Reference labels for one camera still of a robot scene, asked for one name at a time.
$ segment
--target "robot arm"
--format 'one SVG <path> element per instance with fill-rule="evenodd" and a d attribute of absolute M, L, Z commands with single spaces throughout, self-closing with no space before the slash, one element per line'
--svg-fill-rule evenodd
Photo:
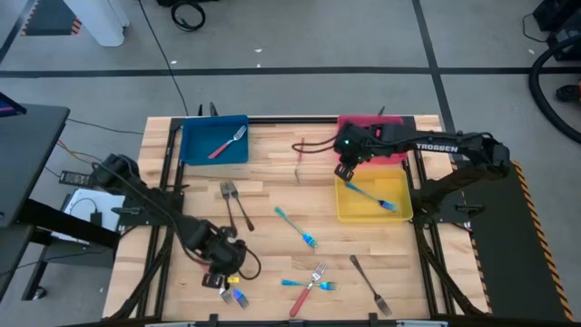
<path fill-rule="evenodd" d="M 333 149 L 340 154 L 335 174 L 345 181 L 353 177 L 358 164 L 375 156 L 390 156 L 409 150 L 462 154 L 471 165 L 435 181 L 427 180 L 413 203 L 424 213 L 435 213 L 444 197 L 481 179 L 495 180 L 508 174 L 510 165 L 508 149 L 491 134 L 457 134 L 416 131 L 405 125 L 383 124 L 367 128 L 354 124 L 341 127 Z"/>
<path fill-rule="evenodd" d="M 132 159 L 111 154 L 94 166 L 92 178 L 105 191 L 130 197 L 144 210 L 164 219 L 173 227 L 186 252 L 195 253 L 209 263 L 210 273 L 229 276 L 238 272 L 244 263 L 246 245 L 242 240 L 228 241 L 232 236 L 229 227 L 218 228 L 207 220 L 174 210 L 166 194 L 148 188 L 141 180 L 137 163 Z"/>

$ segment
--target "black cable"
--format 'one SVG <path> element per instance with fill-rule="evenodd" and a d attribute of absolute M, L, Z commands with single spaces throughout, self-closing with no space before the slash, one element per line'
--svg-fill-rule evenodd
<path fill-rule="evenodd" d="M 545 40 L 541 40 L 541 39 L 537 39 L 537 38 L 535 38 L 535 37 L 533 37 L 533 36 L 530 36 L 530 35 L 528 35 L 528 34 L 527 34 L 527 27 L 526 27 L 526 25 L 525 25 L 525 19 L 526 19 L 527 17 L 529 17 L 529 16 L 532 16 L 532 15 L 533 15 L 533 14 L 531 13 L 531 14 L 525 15 L 525 16 L 523 17 L 523 35 L 524 35 L 526 38 L 528 38 L 528 39 L 531 39 L 531 40 L 533 40 L 533 41 L 536 41 L 536 42 L 539 42 L 539 43 L 545 43 L 545 42 L 548 40 L 548 38 L 546 38 Z"/>
<path fill-rule="evenodd" d="M 145 22 L 147 22 L 149 29 L 152 31 L 153 38 L 155 39 L 155 43 L 157 44 L 157 47 L 160 48 L 160 52 L 162 53 L 163 60 L 165 60 L 165 64 L 167 65 L 167 69 L 170 72 L 170 76 L 172 77 L 173 83 L 175 84 L 175 88 L 176 88 L 176 90 L 178 90 L 178 94 L 180 94 L 180 98 L 182 98 L 183 111 L 185 111 L 186 116 L 189 116 L 190 113 L 188 112 L 188 106 L 185 104 L 185 100 L 183 99 L 182 90 L 180 90 L 180 86 L 175 81 L 175 76 L 173 75 L 173 70 L 172 70 L 172 67 L 170 66 L 170 62 L 167 59 L 165 52 L 163 51 L 162 45 L 160 45 L 160 41 L 157 39 L 157 35 L 155 35 L 155 32 L 153 31 L 152 23 L 150 23 L 149 18 L 147 17 L 147 14 L 145 13 L 145 8 L 143 8 L 142 0 L 137 0 L 137 2 L 139 3 L 139 6 L 142 8 L 143 17 L 145 17 Z"/>
<path fill-rule="evenodd" d="M 132 170 L 131 170 L 131 165 L 130 163 L 128 163 L 129 168 L 129 172 L 131 174 L 133 174 Z M 180 244 L 182 245 L 183 251 L 186 253 L 186 255 L 192 259 L 192 261 L 198 263 L 198 264 L 202 264 L 202 265 L 207 265 L 208 263 L 198 260 L 196 258 L 193 258 L 193 256 L 190 254 L 190 252 L 187 250 L 187 248 L 184 245 L 184 241 L 182 239 L 182 237 L 180 236 L 179 233 L 179 228 L 178 228 L 178 224 L 177 222 L 175 222 L 175 220 L 173 219 L 173 216 L 166 212 L 161 206 L 159 206 L 155 201 L 152 201 L 151 199 L 149 199 L 147 196 L 145 196 L 143 193 L 141 193 L 139 190 L 137 190 L 135 187 L 133 187 L 133 185 L 131 185 L 129 182 L 127 182 L 121 175 L 119 175 L 118 173 L 114 172 L 113 170 L 109 169 L 108 167 L 105 167 L 104 165 L 100 164 L 100 163 L 93 163 L 93 169 L 95 169 L 95 165 L 99 165 L 101 168 L 103 168 L 104 170 L 106 170 L 108 173 L 111 173 L 113 176 L 117 177 L 121 182 L 123 182 L 125 185 L 127 185 L 128 187 L 130 187 L 134 192 L 138 193 L 139 195 L 141 195 L 143 197 L 143 199 L 145 199 L 147 202 L 151 203 L 152 205 L 154 205 L 155 207 L 157 207 L 157 209 L 162 212 L 165 216 L 167 216 L 169 218 L 170 224 L 172 225 L 175 233 L 178 235 L 178 240 L 180 241 Z"/>
<path fill-rule="evenodd" d="M 54 177 L 56 177 L 56 178 L 61 178 L 61 176 L 59 176 L 57 173 L 55 173 L 55 172 L 53 172 L 52 170 L 50 170 L 50 168 L 48 168 L 48 167 L 46 167 L 46 166 L 45 166 L 44 168 L 46 169 L 46 171 L 47 171 L 48 173 L 51 173 L 51 174 L 53 174 L 53 175 L 54 175 Z"/>
<path fill-rule="evenodd" d="M 131 163 L 129 163 L 128 161 L 126 161 L 124 158 L 120 157 L 122 160 L 124 160 L 128 167 L 129 167 L 129 173 L 133 174 L 133 171 L 131 169 Z M 125 185 L 127 185 L 129 188 L 131 188 L 134 192 L 138 193 L 139 195 L 141 195 L 141 197 L 143 199 L 145 199 L 147 202 L 151 203 L 153 206 L 155 206 L 160 212 L 162 212 L 165 216 L 167 216 L 169 218 L 170 224 L 172 225 L 172 228 L 175 231 L 175 234 L 178 236 L 178 240 L 180 241 L 180 245 L 182 246 L 182 250 L 183 252 L 188 256 L 188 258 L 190 258 L 192 261 L 194 261 L 195 263 L 201 264 L 201 265 L 208 265 L 209 263 L 199 260 L 197 258 L 194 258 L 192 253 L 196 254 L 199 256 L 198 253 L 196 252 L 191 252 L 190 250 L 187 249 L 187 247 L 185 246 L 185 241 L 183 240 L 181 234 L 180 234 L 180 229 L 179 226 L 177 224 L 177 222 L 175 222 L 175 220 L 173 219 L 173 216 L 171 213 L 168 213 L 167 211 L 165 211 L 160 205 L 158 205 L 155 201 L 151 200 L 150 198 L 148 198 L 145 194 L 141 193 L 139 190 L 137 190 L 135 187 L 133 187 L 133 185 L 131 185 L 129 182 L 127 182 L 127 180 L 125 180 L 121 175 L 119 175 L 118 173 L 114 172 L 113 170 L 109 169 L 108 167 L 100 164 L 100 163 L 93 163 L 93 169 L 95 169 L 95 166 L 98 165 L 101 168 L 103 168 L 105 171 L 107 171 L 108 173 L 111 173 L 113 176 L 117 177 L 121 182 L 123 182 Z M 251 250 L 249 250 L 248 248 L 246 248 L 246 251 L 248 251 L 249 253 L 251 253 L 251 255 L 254 257 L 254 259 L 256 259 L 256 261 L 259 264 L 259 270 L 257 272 L 256 275 L 252 276 L 251 278 L 257 278 L 258 275 L 261 273 L 261 262 L 258 259 L 258 257 L 256 256 L 256 254 L 254 254 Z M 241 274 L 241 277 L 244 279 L 247 279 L 246 276 L 244 276 L 243 274 Z"/>
<path fill-rule="evenodd" d="M 121 133 L 121 134 L 143 135 L 143 133 L 139 133 L 139 132 L 116 130 L 116 129 L 109 128 L 109 127 L 104 127 L 104 126 L 101 126 L 101 125 L 98 125 L 98 124 L 81 122 L 81 121 L 78 121 L 78 120 L 73 119 L 73 118 L 67 118 L 66 120 L 71 121 L 71 122 L 74 122 L 74 123 L 77 123 L 77 124 L 84 124 L 84 125 L 87 125 L 87 126 L 101 128 L 101 129 L 104 129 L 105 131 L 109 131 L 109 132 L 115 132 L 115 133 Z"/>
<path fill-rule="evenodd" d="M 545 98 L 543 90 L 541 89 L 541 85 L 538 82 L 538 75 L 540 74 L 541 68 L 543 68 L 543 64 L 545 64 L 545 62 L 552 55 L 554 55 L 557 51 L 561 51 L 562 49 L 565 49 L 566 47 L 577 44 L 579 42 L 581 42 L 581 35 L 576 35 L 550 47 L 542 55 L 540 55 L 533 64 L 531 72 L 528 75 L 528 87 L 530 89 L 530 93 L 535 99 L 535 103 L 537 103 L 538 109 L 540 109 L 541 113 L 543 113 L 547 120 L 566 137 L 581 144 L 581 133 L 579 133 L 575 128 L 571 127 L 571 125 L 567 124 L 555 112 L 555 109 L 553 109 L 551 104 Z"/>
<path fill-rule="evenodd" d="M 71 207 L 71 210 L 69 210 L 69 214 L 70 214 L 70 215 L 73 215 L 73 209 L 74 209 L 74 207 L 75 207 L 75 206 L 76 206 L 78 203 L 81 203 L 81 202 L 83 202 L 83 201 L 85 201 L 85 200 L 86 200 L 86 201 L 91 201 L 91 202 L 93 203 L 93 205 L 94 205 L 94 211 L 95 211 L 95 212 L 98 212 L 98 211 L 99 211 L 99 207 L 97 206 L 97 203 L 96 203 L 96 202 L 95 202 L 93 199 L 91 199 L 91 198 L 83 198 L 83 199 L 80 199 L 80 200 L 78 200 L 77 202 L 73 203 L 73 206 Z"/>
<path fill-rule="evenodd" d="M 189 25 L 188 22 L 185 21 L 185 19 L 177 15 L 177 10 L 184 5 L 189 5 L 190 7 L 195 9 L 198 13 L 200 13 L 200 15 L 202 16 L 202 20 L 199 24 Z M 199 30 L 200 28 L 202 28 L 202 26 L 204 26 L 204 24 L 206 24 L 206 12 L 204 12 L 203 8 L 200 5 L 198 5 L 198 3 L 196 3 L 195 1 L 183 0 L 172 5 L 172 20 L 173 23 L 182 31 L 194 32 Z"/>
<path fill-rule="evenodd" d="M 332 146 L 330 146 L 330 147 L 326 147 L 326 148 L 319 149 L 319 150 L 303 150 L 303 149 L 297 149 L 297 146 L 304 147 L 304 146 L 318 146 L 318 145 L 324 145 L 324 144 L 327 144 L 327 143 L 329 143 L 329 142 L 331 142 L 331 141 L 334 141 L 336 138 L 337 138 L 337 135 L 335 135 L 335 136 L 331 137 L 331 138 L 330 138 L 329 140 L 327 140 L 327 141 L 318 142 L 318 143 L 305 143 L 305 142 L 301 142 L 301 143 L 293 144 L 293 145 L 291 145 L 290 147 L 292 148 L 292 150 L 294 150 L 294 151 L 296 151 L 296 152 L 298 152 L 298 153 L 302 153 L 302 154 L 318 154 L 318 153 L 321 153 L 321 152 L 325 152 L 325 151 L 327 151 L 327 150 L 330 150 L 330 149 L 332 149 L 333 147 L 332 147 Z"/>
<path fill-rule="evenodd" d="M 256 272 L 256 274 L 255 274 L 254 276 L 252 276 L 252 277 L 246 277 L 246 276 L 244 276 L 244 274 L 243 274 L 243 273 L 242 273 L 240 270 L 238 271 L 238 274 L 239 274 L 239 275 L 240 275 L 240 277 L 242 277 L 243 279 L 245 279 L 245 280 L 247 280 L 247 281 L 251 281 L 251 280 L 253 280 L 253 279 L 256 279 L 256 278 L 257 278 L 257 277 L 258 277 L 258 276 L 261 274 L 261 271 L 262 271 L 262 263 L 261 263 L 261 261 L 258 259 L 258 256 L 256 256 L 256 254 L 254 254 L 254 252 L 252 252 L 252 251 L 251 251 L 251 249 L 249 249 L 249 248 L 246 248 L 246 251 L 248 251 L 248 253 L 250 253 L 250 254 L 251 254 L 253 257 L 254 257 L 254 260 L 256 260 L 256 263 L 258 264 L 258 271 L 257 271 L 257 272 Z"/>
<path fill-rule="evenodd" d="M 298 153 L 302 153 L 302 154 L 320 154 L 321 152 L 325 152 L 325 151 L 328 151 L 328 150 L 330 150 L 330 149 L 333 148 L 333 145 L 332 145 L 332 146 L 328 146 L 326 148 L 322 148 L 322 149 L 319 149 L 319 150 L 301 150 L 301 149 L 294 148 L 295 145 L 300 145 L 300 144 L 293 144 L 292 145 L 292 150 L 294 150 L 294 151 L 296 151 Z"/>
<path fill-rule="evenodd" d="M 51 257 L 51 258 L 45 258 L 43 260 L 39 260 L 39 261 L 36 261 L 33 263 L 27 263 L 27 264 L 20 265 L 20 266 L 14 268 L 14 269 L 11 269 L 7 272 L 2 272 L 2 273 L 0 273 L 0 277 L 6 275 L 8 273 L 14 273 L 15 271 L 17 271 L 20 268 L 25 268 L 25 267 L 28 267 L 28 266 L 33 265 L 33 264 L 41 263 L 43 261 L 46 262 L 46 261 L 51 261 L 54 259 L 63 259 L 63 258 L 68 258 L 68 257 L 73 257 L 73 256 L 86 255 L 86 254 L 101 254 L 101 253 L 105 253 L 105 251 L 107 251 L 107 250 L 109 250 L 109 249 L 105 249 L 105 250 L 98 252 L 98 253 L 76 253 L 76 254 L 60 255 L 60 256 L 55 256 L 55 257 Z"/>

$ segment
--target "gray floor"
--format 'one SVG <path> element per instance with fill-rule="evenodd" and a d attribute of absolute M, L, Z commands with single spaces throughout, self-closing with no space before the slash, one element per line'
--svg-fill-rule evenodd
<path fill-rule="evenodd" d="M 132 25 L 125 43 L 103 48 L 82 29 L 77 36 L 17 36 L 0 73 L 11 71 L 155 70 L 165 63 L 138 3 L 118 0 Z M 169 10 L 143 0 L 174 69 L 391 66 L 428 67 L 410 0 L 222 0 L 204 4 L 207 25 L 195 34 L 177 30 Z M 520 20 L 538 0 L 421 0 L 439 67 L 527 67 L 547 47 L 522 36 Z M 0 4 L 0 44 L 25 0 Z M 530 34 L 543 37 L 528 21 Z M 547 65 L 564 65 L 551 60 Z M 578 76 L 544 75 L 547 94 Z M 191 113 L 214 101 L 221 114 L 440 114 L 429 74 L 180 75 Z M 574 314 L 581 317 L 581 211 L 577 167 L 581 148 L 540 114 L 524 75 L 444 75 L 457 129 L 490 131 L 524 167 L 539 217 Z M 147 116 L 182 115 L 168 76 L 0 78 L 0 90 L 22 103 L 71 108 L 75 119 L 141 131 Z M 581 129 L 578 104 L 555 104 Z M 141 138 L 69 123 L 61 138 L 70 148 L 104 158 L 136 157 Z M 47 167 L 89 172 L 60 149 Z M 33 197 L 58 207 L 73 189 L 43 173 Z M 31 247 L 23 260 L 34 260 Z M 49 264 L 42 285 L 50 294 L 21 302 L 30 270 L 22 269 L 0 304 L 7 326 L 61 325 L 100 318 L 110 271 Z"/>

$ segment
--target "wooden table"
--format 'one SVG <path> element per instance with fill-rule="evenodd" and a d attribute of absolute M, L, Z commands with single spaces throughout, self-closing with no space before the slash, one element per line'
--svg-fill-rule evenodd
<path fill-rule="evenodd" d="M 420 130 L 441 130 L 436 115 L 414 117 Z M 142 178 L 150 187 L 160 181 L 165 145 L 171 118 L 149 118 L 139 156 Z M 300 167 L 301 184 L 294 168 L 297 153 L 291 144 L 301 137 L 307 141 L 326 140 L 336 132 L 334 124 L 260 124 L 250 129 L 250 161 L 247 164 L 187 166 L 183 183 L 184 213 L 207 218 L 216 225 L 228 225 L 226 205 L 219 182 L 233 180 L 241 202 L 256 230 L 249 233 L 240 209 L 232 203 L 239 238 L 256 252 L 262 262 L 261 276 L 237 285 L 250 301 L 243 310 L 238 304 L 225 304 L 217 290 L 201 287 L 203 272 L 191 262 L 174 239 L 165 305 L 164 321 L 207 321 L 211 313 L 219 319 L 235 321 L 288 320 L 289 311 L 301 287 L 283 287 L 281 279 L 308 281 L 319 262 L 328 265 L 323 280 L 337 282 L 335 292 L 312 290 L 296 318 L 305 320 L 366 320 L 379 312 L 372 293 L 349 260 L 356 254 L 371 282 L 388 302 L 390 319 L 428 318 L 418 248 L 409 223 L 339 223 L 336 216 L 334 168 L 337 155 L 328 151 L 306 154 Z M 173 181 L 181 134 L 173 154 Z M 428 178 L 438 179 L 451 172 L 447 154 L 425 152 Z M 413 155 L 409 156 L 414 167 Z M 308 247 L 297 233 L 275 212 L 280 206 L 301 228 L 316 237 L 319 246 Z M 115 312 L 143 274 L 151 227 L 138 227 L 126 235 L 117 252 L 103 316 Z M 481 310 L 487 310 L 468 233 L 452 225 L 439 226 L 448 271 L 467 297 Z M 242 266 L 246 275 L 256 271 L 248 256 Z M 432 278 L 437 281 L 432 271 Z M 157 281 L 150 289 L 147 314 L 153 313 Z M 443 308 L 439 282 L 434 282 L 439 308 Z"/>

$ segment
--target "black panel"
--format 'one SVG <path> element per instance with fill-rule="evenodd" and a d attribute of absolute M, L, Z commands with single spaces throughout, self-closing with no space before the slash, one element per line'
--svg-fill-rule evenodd
<path fill-rule="evenodd" d="M 0 118 L 0 228 L 18 216 L 64 128 L 69 109 L 24 105 Z"/>
<path fill-rule="evenodd" d="M 472 230 L 493 315 L 566 321 L 515 167 L 503 180 L 464 191 L 486 207 Z"/>

